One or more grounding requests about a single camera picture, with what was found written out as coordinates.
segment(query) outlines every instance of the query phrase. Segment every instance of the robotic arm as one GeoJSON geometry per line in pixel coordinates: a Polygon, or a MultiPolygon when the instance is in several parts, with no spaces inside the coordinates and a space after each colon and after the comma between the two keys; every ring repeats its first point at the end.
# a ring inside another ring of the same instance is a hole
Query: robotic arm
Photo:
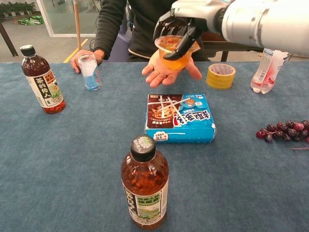
{"type": "Polygon", "coordinates": [[[178,0],[161,16],[154,39],[185,34],[164,59],[181,58],[204,31],[220,33],[238,44],[309,55],[309,1],[307,0],[178,0]]]}

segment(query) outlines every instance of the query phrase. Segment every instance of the packing tape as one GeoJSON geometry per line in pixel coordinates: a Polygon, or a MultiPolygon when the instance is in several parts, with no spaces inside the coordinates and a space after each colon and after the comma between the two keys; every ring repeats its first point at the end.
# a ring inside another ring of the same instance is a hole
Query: packing tape
{"type": "Polygon", "coordinates": [[[212,64],[208,67],[206,83],[212,88],[228,89],[232,86],[236,70],[227,64],[212,64]]]}

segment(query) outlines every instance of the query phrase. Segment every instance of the cardboard box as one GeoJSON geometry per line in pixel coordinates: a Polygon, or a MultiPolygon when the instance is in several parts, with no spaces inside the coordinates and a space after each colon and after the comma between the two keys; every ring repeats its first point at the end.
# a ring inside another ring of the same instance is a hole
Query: cardboard box
{"type": "Polygon", "coordinates": [[[204,94],[150,94],[145,133],[161,143],[209,143],[216,126],[204,94]]]}

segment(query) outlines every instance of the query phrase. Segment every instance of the black bottle cap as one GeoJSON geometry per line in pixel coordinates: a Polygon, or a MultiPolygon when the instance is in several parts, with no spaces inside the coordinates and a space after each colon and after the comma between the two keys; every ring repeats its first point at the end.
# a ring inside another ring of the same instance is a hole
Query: black bottle cap
{"type": "Polygon", "coordinates": [[[148,135],[135,137],[131,143],[131,154],[139,162],[147,162],[155,156],[155,141],[148,135]]]}
{"type": "Polygon", "coordinates": [[[21,53],[26,57],[31,57],[35,55],[35,50],[32,45],[25,45],[20,47],[21,53]]]}

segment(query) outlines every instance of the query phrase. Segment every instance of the dark red grape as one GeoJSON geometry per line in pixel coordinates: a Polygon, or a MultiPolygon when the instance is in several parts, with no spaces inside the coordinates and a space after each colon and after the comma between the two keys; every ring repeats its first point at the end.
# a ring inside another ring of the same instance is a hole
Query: dark red grape
{"type": "Polygon", "coordinates": [[[309,129],[309,121],[304,120],[301,123],[305,126],[306,129],[309,129]]]}
{"type": "Polygon", "coordinates": [[[288,126],[287,125],[282,125],[280,126],[280,130],[283,131],[283,132],[287,132],[288,131],[288,126]]]}
{"type": "Polygon", "coordinates": [[[281,127],[282,125],[285,125],[285,124],[284,124],[283,122],[278,122],[278,123],[277,123],[277,130],[281,130],[280,127],[281,127]]]}
{"type": "Polygon", "coordinates": [[[276,133],[274,133],[274,137],[276,138],[276,139],[279,139],[279,138],[281,138],[283,136],[283,132],[282,131],[277,131],[276,133]]]}
{"type": "Polygon", "coordinates": [[[293,137],[293,136],[295,136],[296,134],[297,134],[297,131],[296,131],[295,129],[289,129],[289,130],[288,130],[288,135],[289,135],[289,136],[293,137]]]}
{"type": "Polygon", "coordinates": [[[262,128],[260,131],[264,133],[269,133],[269,131],[266,128],[262,128]]]}
{"type": "Polygon", "coordinates": [[[258,131],[256,133],[256,137],[259,138],[259,139],[264,139],[266,136],[266,133],[265,132],[262,132],[262,131],[258,131]]]}
{"type": "Polygon", "coordinates": [[[273,124],[268,124],[267,125],[267,130],[269,130],[270,132],[275,132],[276,131],[276,127],[273,124]]]}
{"type": "Polygon", "coordinates": [[[304,124],[302,124],[302,123],[298,123],[298,122],[296,122],[295,124],[294,124],[294,127],[293,127],[295,130],[297,130],[297,131],[302,131],[304,128],[305,128],[305,126],[304,126],[304,124]]]}
{"type": "Polygon", "coordinates": [[[300,137],[306,138],[308,136],[308,130],[303,129],[302,131],[299,132],[300,137]]]}
{"type": "Polygon", "coordinates": [[[285,125],[288,127],[288,128],[293,128],[294,127],[294,122],[293,121],[287,121],[286,123],[285,123],[285,125]]]}
{"type": "Polygon", "coordinates": [[[289,135],[287,135],[286,133],[284,133],[284,134],[282,135],[282,139],[283,139],[284,141],[288,142],[288,141],[291,140],[291,137],[290,137],[289,135]]]}
{"type": "Polygon", "coordinates": [[[271,142],[271,141],[272,141],[272,134],[266,135],[265,141],[266,141],[266,142],[271,142]]]}
{"type": "Polygon", "coordinates": [[[299,142],[301,140],[301,137],[299,135],[296,135],[296,136],[292,137],[292,140],[294,142],[299,142]]]}

